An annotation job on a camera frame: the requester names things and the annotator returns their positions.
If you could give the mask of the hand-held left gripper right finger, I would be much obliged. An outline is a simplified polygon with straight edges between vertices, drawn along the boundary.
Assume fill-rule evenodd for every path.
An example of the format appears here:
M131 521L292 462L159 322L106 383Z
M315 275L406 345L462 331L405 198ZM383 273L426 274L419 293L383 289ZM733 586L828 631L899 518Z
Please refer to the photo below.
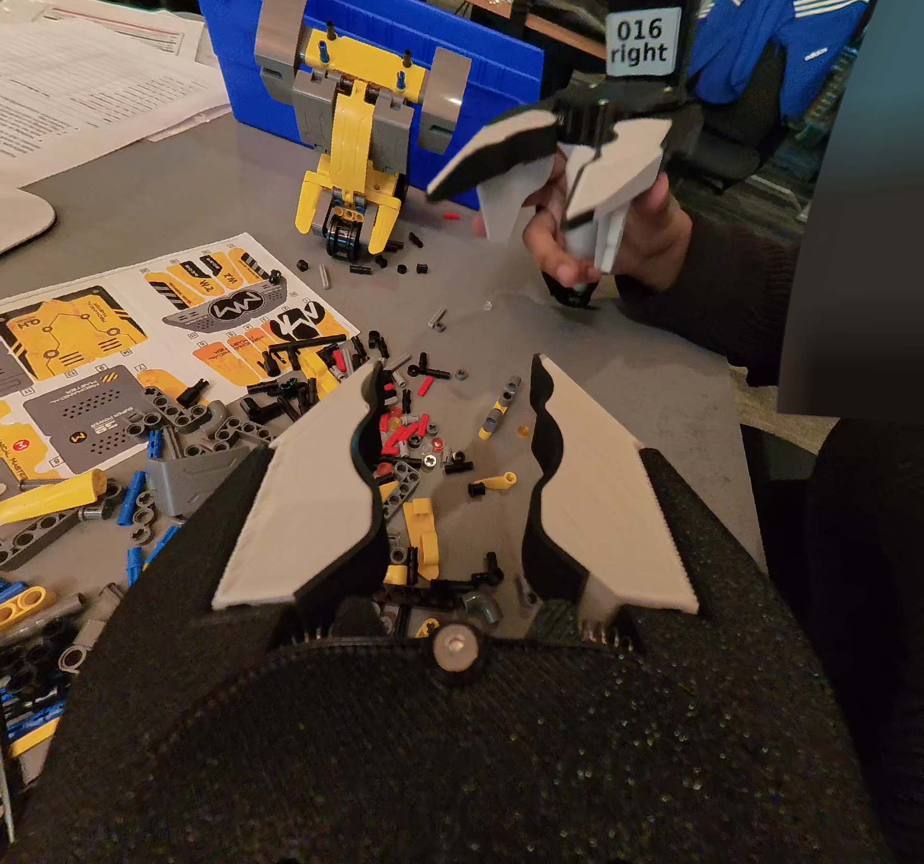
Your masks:
M612 627L627 606L699 613L641 456L641 442L547 355L534 355L530 445L539 468L524 530L527 583Z

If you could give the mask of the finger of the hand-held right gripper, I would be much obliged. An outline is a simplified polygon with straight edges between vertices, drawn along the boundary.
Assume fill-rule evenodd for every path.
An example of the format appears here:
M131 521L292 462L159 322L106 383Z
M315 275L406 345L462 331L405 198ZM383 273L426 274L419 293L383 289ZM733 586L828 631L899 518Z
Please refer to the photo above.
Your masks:
M626 209L658 176L670 119L629 119L598 149L575 145L565 164L565 230Z
M517 108L484 126L428 184L429 202L455 200L520 165L553 159L558 121L548 106Z

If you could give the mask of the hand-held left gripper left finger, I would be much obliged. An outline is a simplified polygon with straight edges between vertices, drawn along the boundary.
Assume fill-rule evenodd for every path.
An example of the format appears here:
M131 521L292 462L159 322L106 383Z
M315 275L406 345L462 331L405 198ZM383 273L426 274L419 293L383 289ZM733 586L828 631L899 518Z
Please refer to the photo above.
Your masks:
M368 361L271 444L271 457L212 600L214 611L294 604L371 547L385 574L373 476L383 366Z

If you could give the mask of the person's right forearm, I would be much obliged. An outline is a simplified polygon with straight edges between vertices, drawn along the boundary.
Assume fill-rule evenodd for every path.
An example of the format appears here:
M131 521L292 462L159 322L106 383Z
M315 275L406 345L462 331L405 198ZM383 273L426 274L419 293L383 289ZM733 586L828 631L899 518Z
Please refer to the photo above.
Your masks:
M635 320L679 335L746 370L752 386L779 384L783 337L801 243L693 212L676 280L656 291L628 274L616 287Z

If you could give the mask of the person's right hand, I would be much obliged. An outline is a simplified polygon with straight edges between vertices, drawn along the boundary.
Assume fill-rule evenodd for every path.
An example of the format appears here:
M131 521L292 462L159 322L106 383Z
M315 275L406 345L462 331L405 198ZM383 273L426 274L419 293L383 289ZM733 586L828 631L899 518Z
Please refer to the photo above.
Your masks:
M603 274L590 260L573 258L565 250L560 230L565 166L565 155L557 154L548 180L526 198L523 206L535 212L524 228L523 242L542 273L565 288L576 288L597 282ZM683 267L691 230L690 216L661 172L629 207L614 273L632 277L655 292L665 291Z

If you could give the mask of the wooden background desk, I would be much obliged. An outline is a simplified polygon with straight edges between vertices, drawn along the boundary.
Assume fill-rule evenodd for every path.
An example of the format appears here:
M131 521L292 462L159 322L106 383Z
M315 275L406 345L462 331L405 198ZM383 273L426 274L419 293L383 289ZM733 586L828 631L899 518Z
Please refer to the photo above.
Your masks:
M514 5L502 0L460 0L477 10L490 13L505 20L508 26L521 35L522 28L528 28L549 39L556 40L572 49L582 51L591 57L605 60L607 49L603 42L586 37L570 28L559 26L551 20L527 10L523 18L514 16Z

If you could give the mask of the pile of toy building pieces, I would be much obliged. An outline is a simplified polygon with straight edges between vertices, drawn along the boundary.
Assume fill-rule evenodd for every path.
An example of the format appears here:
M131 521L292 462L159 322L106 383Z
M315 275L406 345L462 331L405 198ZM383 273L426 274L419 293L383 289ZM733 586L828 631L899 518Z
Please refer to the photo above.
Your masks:
M381 464L389 467L380 481L384 520L413 494L422 470L463 463L461 453L445 453L445 442L438 437L435 425L421 429L425 422L424 415L399 418L385 413L380 419L381 433L394 440L382 450ZM184 457L149 458L145 470L136 471L125 487L98 469L91 470L86 479L25 480L30 491L42 492L42 513L14 518L19 529L2 538L2 570L20 569L82 523L104 521L119 513L119 524L132 531L127 555L127 580L132 584L142 567L179 531L179 526L170 526L144 555L156 514L173 521L192 517L251 453L268 447L270 438L260 424L248 426L243 419L231 418L215 433L214 450L193 444ZM90 645L79 643L67 651L74 652L75 662L57 664L53 671L36 671L34 666L57 660L63 651L40 651L36 658L22 660L15 668L2 665L2 680L10 679L2 688L10 757L32 750L57 727L70 679Z

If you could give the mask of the black office chair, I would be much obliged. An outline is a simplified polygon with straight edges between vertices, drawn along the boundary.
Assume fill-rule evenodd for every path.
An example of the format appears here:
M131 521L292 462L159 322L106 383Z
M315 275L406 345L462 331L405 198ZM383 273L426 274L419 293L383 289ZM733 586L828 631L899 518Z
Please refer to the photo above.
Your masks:
M740 97L726 104L701 101L699 138L692 154L672 162L674 181L691 180L720 195L767 164L804 123L781 112L785 65L785 50L770 42Z

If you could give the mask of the blue striped jacket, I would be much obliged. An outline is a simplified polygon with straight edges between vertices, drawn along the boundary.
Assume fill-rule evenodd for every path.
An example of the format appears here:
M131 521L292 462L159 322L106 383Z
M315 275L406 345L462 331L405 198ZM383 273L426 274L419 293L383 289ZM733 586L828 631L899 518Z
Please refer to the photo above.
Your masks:
M773 46L784 53L781 119L801 119L872 1L712 0L699 13L690 87L705 103L732 103Z

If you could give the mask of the scattered small black pins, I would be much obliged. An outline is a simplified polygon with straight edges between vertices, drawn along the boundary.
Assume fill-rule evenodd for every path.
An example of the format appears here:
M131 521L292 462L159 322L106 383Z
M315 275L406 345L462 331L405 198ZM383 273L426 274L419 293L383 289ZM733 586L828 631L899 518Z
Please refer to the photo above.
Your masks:
M350 211L334 203L321 203L307 221L303 236L306 251L295 258L300 275L314 272L319 281L328 282L332 269L342 269L353 277L373 277L376 271L393 270L400 276L408 271L425 274L428 262L418 258L427 246L422 228L411 228L384 217L380 208Z

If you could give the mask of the yellow grey toy vehicle model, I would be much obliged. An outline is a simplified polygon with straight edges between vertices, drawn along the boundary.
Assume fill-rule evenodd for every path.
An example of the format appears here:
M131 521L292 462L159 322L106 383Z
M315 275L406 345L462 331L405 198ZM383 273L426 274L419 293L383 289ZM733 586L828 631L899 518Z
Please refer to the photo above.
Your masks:
M307 0L262 0L254 56L269 95L293 108L301 141L319 155L295 213L302 234L351 265L382 255L407 193L410 140L442 155L461 112L472 61L437 47L430 68L343 34L310 29Z

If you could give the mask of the blue plastic bin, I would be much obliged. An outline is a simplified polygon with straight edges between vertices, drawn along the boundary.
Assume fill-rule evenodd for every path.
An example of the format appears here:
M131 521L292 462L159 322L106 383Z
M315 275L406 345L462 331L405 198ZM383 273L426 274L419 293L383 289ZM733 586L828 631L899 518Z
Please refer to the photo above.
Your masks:
M262 0L199 0L211 43L221 67L235 119L274 135L290 145L270 147L259 162L276 179L284 214L294 221L307 170L318 154L300 140L290 105L267 92L254 57ZM517 105L539 100L543 52L524 41L480 26L417 0L307 0L305 23L325 30L331 22L338 35L360 39L402 56L410 51L414 64L429 68L437 47L471 60L464 102L456 131L442 156L418 145L421 108L414 107L410 133L409 175L399 193L426 188L436 173L485 124Z

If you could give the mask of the yellow grey sticker sheet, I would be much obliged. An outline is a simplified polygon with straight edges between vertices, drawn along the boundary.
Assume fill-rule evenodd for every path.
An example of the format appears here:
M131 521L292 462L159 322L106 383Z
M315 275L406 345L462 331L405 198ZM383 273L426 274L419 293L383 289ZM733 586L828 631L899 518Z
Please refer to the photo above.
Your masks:
M180 434L268 379L275 345L359 329L249 234L2 300L2 480L114 465L166 409Z

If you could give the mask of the white metal stand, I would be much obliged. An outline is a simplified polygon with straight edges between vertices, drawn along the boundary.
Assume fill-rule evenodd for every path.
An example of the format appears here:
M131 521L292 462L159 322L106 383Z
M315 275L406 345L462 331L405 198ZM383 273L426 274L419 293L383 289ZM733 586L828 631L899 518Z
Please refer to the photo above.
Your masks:
M24 191L1 185L1 254L47 232L56 212L47 201Z

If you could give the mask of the white printed papers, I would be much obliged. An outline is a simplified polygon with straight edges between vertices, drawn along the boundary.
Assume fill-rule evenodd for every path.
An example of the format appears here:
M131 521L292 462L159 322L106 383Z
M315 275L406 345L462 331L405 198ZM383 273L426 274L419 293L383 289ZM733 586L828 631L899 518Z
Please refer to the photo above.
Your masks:
M200 19L99 0L2 0L1 17L3 186L230 110Z

